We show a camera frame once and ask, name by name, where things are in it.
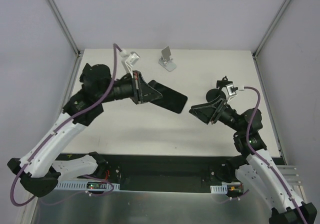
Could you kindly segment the black smartphone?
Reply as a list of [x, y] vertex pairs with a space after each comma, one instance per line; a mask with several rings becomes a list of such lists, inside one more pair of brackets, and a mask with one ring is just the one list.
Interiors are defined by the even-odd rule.
[[155, 80], [151, 80], [148, 85], [162, 94], [162, 98], [151, 101], [153, 105], [176, 114], [180, 114], [183, 111], [188, 101], [188, 97], [186, 95], [174, 89], [171, 89]]

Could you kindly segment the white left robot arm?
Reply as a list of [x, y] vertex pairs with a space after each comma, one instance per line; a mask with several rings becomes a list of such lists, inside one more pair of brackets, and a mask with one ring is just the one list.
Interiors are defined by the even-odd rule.
[[129, 98], [139, 105], [162, 98], [137, 70], [115, 80], [115, 73], [107, 65], [86, 64], [79, 81], [80, 90], [62, 108], [47, 136], [24, 157], [11, 158], [7, 163], [16, 175], [15, 182], [20, 182], [35, 197], [46, 196], [63, 180], [85, 175], [106, 178], [108, 164], [97, 152], [62, 162], [56, 160], [65, 147], [103, 113], [103, 103]]

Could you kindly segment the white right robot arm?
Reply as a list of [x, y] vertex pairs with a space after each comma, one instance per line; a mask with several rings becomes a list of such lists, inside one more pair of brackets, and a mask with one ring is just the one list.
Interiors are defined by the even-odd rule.
[[240, 155], [229, 159], [223, 170], [226, 182], [240, 181], [261, 198], [271, 210], [270, 224], [313, 224], [317, 209], [305, 201], [286, 181], [259, 135], [263, 127], [260, 110], [255, 107], [243, 114], [231, 108], [221, 97], [193, 105], [189, 113], [205, 124], [221, 122], [235, 130], [234, 145]]

